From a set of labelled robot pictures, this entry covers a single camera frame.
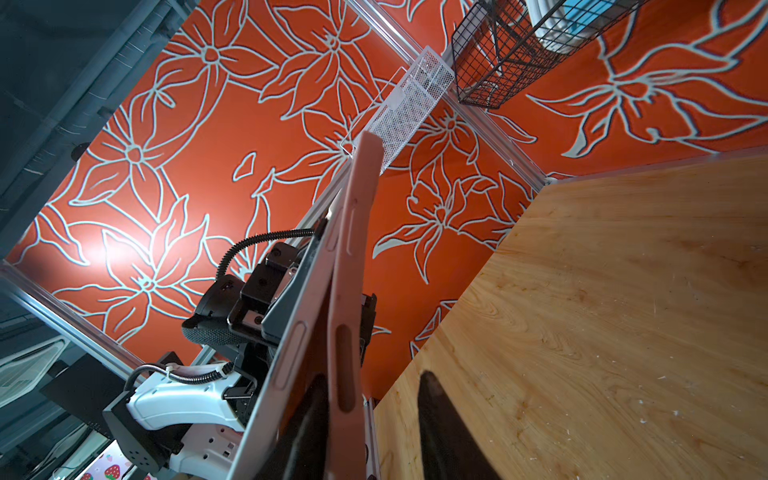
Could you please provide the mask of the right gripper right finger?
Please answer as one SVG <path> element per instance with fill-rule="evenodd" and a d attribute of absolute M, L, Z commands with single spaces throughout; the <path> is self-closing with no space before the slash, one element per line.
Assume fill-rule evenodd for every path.
<path fill-rule="evenodd" d="M 431 371 L 420 376 L 417 406 L 425 479 L 500 479 Z"/>

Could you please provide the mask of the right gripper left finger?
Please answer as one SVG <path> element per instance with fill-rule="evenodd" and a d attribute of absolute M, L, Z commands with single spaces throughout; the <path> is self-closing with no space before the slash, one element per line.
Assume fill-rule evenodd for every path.
<path fill-rule="evenodd" d="M 329 430 L 328 382 L 310 383 L 283 435 L 255 479 L 323 479 Z"/>

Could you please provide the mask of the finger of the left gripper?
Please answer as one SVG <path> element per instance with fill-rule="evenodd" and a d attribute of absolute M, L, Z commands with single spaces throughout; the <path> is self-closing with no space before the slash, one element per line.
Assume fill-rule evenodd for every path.
<path fill-rule="evenodd" d="M 287 329 L 293 311 L 299 303 L 301 291 L 309 278 L 327 223 L 327 219 L 318 223 L 309 243 L 300 251 L 296 272 L 262 320 L 261 336 L 270 344 L 279 344 Z"/>

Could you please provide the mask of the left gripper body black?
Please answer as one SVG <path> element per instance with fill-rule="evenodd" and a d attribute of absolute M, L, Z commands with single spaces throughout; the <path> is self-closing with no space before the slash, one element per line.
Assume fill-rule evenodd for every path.
<path fill-rule="evenodd" d="M 255 361 L 269 365 L 273 361 L 280 343 L 273 345 L 262 338 L 262 320 L 296 272 L 300 251 L 307 246 L 320 221 L 312 228 L 281 230 L 250 236 L 235 243 L 226 252 L 226 262 L 231 263 L 235 256 L 250 246 L 261 243 L 272 245 L 264 261 L 254 268 L 245 282 L 232 275 L 226 276 L 226 312 L 228 314 L 226 345 L 230 349 L 238 350 L 236 354 L 228 352 L 226 356 L 237 366 Z M 327 327 L 332 277 L 322 304 L 323 310 L 327 313 Z M 364 357 L 370 342 L 376 304 L 377 297 L 374 294 L 362 293 L 360 358 Z"/>

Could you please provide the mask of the phone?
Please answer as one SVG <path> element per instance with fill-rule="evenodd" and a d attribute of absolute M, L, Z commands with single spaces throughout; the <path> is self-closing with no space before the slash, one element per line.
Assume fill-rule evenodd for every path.
<path fill-rule="evenodd" d="M 323 218 L 328 223 L 317 256 L 242 436 L 228 473 L 230 479 L 253 478 L 277 443 L 291 392 L 330 286 L 342 212 L 343 200 L 336 198 Z"/>

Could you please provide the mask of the pink phone case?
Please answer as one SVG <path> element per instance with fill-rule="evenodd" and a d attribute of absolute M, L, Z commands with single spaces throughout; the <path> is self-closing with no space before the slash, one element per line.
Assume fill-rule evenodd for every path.
<path fill-rule="evenodd" d="M 369 218 L 383 156 L 382 140 L 370 132 L 363 132 L 348 182 L 332 210 L 334 229 L 330 241 L 335 248 L 335 259 L 327 331 L 327 479 L 365 477 L 360 323 Z"/>

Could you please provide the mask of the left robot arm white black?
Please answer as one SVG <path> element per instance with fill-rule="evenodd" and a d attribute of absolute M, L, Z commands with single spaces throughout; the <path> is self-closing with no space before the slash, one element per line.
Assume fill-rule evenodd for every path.
<path fill-rule="evenodd" d="M 372 479 L 370 407 L 360 370 L 376 299 L 362 291 L 367 220 L 358 212 L 312 229 L 234 244 L 184 325 L 224 360 L 133 371 L 103 412 L 122 452 L 147 475 L 201 479 Z M 230 262 L 272 244 L 247 279 Z"/>

